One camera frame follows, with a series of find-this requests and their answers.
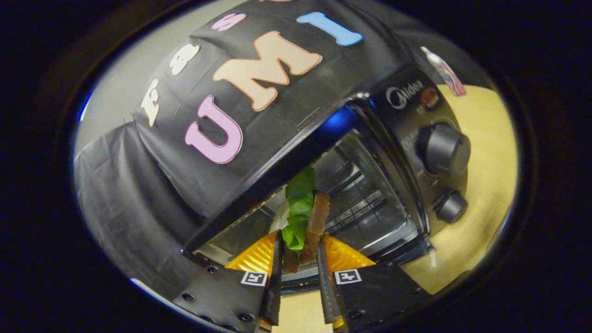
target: green lettuce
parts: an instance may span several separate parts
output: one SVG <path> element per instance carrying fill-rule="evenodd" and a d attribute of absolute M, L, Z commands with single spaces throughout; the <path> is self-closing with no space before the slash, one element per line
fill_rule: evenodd
<path fill-rule="evenodd" d="M 282 229 L 286 246 L 298 253 L 304 248 L 308 220 L 314 204 L 314 169 L 301 171 L 286 187 L 286 199 L 289 204 L 288 225 Z"/>

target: foam letter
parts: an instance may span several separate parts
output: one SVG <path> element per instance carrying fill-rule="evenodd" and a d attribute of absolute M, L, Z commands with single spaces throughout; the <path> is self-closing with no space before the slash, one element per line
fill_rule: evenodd
<path fill-rule="evenodd" d="M 175 53 L 173 59 L 170 60 L 169 67 L 172 69 L 173 75 L 177 75 L 181 73 L 183 68 L 187 65 L 189 60 L 193 59 L 195 55 L 200 51 L 199 46 L 193 46 L 191 44 L 187 44 L 184 47 Z"/>
<path fill-rule="evenodd" d="M 142 104 L 140 105 L 141 108 L 146 112 L 148 115 L 148 121 L 150 127 L 154 125 L 154 121 L 156 120 L 156 116 L 158 115 L 158 111 L 160 110 L 160 105 L 158 102 L 158 92 L 156 91 L 156 86 L 158 85 L 158 79 L 154 79 L 142 100 Z"/>
<path fill-rule="evenodd" d="M 289 84 L 288 75 L 279 61 L 290 67 L 292 75 L 302 75 L 318 65 L 323 57 L 309 53 L 283 39 L 279 32 L 270 31 L 254 42 L 259 60 L 230 59 L 214 73 L 214 81 L 227 80 L 251 100 L 253 110 L 265 109 L 278 95 L 275 88 L 264 88 L 255 79 L 275 84 Z"/>
<path fill-rule="evenodd" d="M 185 143 L 195 147 L 214 163 L 226 164 L 232 161 L 243 145 L 243 132 L 239 125 L 214 104 L 212 95 L 201 102 L 197 115 L 210 118 L 226 132 L 228 139 L 225 144 L 218 146 L 201 133 L 199 125 L 193 122 L 185 134 Z"/>
<path fill-rule="evenodd" d="M 212 30 L 226 31 L 244 20 L 247 14 L 229 14 L 212 25 Z"/>
<path fill-rule="evenodd" d="M 296 19 L 299 23 L 310 23 L 315 27 L 324 30 L 333 37 L 337 38 L 337 44 L 341 46 L 350 46 L 361 41 L 364 37 L 345 29 L 341 25 L 328 19 L 322 12 L 312 12 Z"/>

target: white label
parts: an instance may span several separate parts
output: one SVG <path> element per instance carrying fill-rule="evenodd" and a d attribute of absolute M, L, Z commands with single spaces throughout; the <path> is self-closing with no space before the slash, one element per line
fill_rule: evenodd
<path fill-rule="evenodd" d="M 362 278 L 360 278 L 360 273 L 358 273 L 358 270 L 335 272 L 335 283 L 337 284 L 348 284 L 356 282 L 362 282 Z"/>
<path fill-rule="evenodd" d="M 265 287 L 267 285 L 267 273 L 244 272 L 242 284 Z"/>

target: oven window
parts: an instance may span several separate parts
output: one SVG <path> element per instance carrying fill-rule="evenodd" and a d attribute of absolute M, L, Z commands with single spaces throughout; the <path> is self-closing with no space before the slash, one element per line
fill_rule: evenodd
<path fill-rule="evenodd" d="M 418 235 L 415 224 L 366 149 L 357 130 L 347 133 L 313 168 L 316 190 L 330 197 L 325 233 L 369 256 Z M 264 205 L 240 223 L 227 228 L 204 244 L 198 252 L 228 264 L 261 237 L 287 225 L 288 203 L 281 188 Z M 282 281 L 317 275 L 317 264 L 302 266 Z"/>

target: black cloth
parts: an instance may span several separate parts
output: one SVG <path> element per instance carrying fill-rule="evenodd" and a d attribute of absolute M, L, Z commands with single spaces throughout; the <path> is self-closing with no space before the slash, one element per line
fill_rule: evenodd
<path fill-rule="evenodd" d="M 296 21 L 313 11 L 362 34 L 363 40 L 340 46 L 319 28 Z M 232 12 L 247 18 L 227 31 L 210 28 Z M 249 97 L 212 77 L 229 59 L 258 59 L 253 41 L 273 30 L 323 60 L 303 75 L 289 75 L 286 86 L 262 83 L 275 87 L 278 96 L 255 112 Z M 187 43 L 199 45 L 200 51 L 173 76 L 170 59 Z M 344 92 L 404 62 L 415 62 L 433 81 L 443 83 L 419 46 L 443 57 L 464 84 L 490 88 L 479 66 L 452 42 L 377 2 L 249 0 L 213 18 L 172 50 L 147 82 L 146 89 L 153 79 L 159 80 L 160 111 L 154 126 L 149 126 L 139 101 L 134 121 L 104 134 L 76 157 L 76 190 L 91 232 L 126 275 L 173 298 L 197 269 L 181 255 L 181 246 L 205 218 L 240 195 L 248 179 L 313 110 L 328 108 Z M 185 144 L 194 121 L 214 143 L 224 143 L 225 133 L 197 116 L 208 95 L 243 131 L 241 151 L 225 165 Z"/>

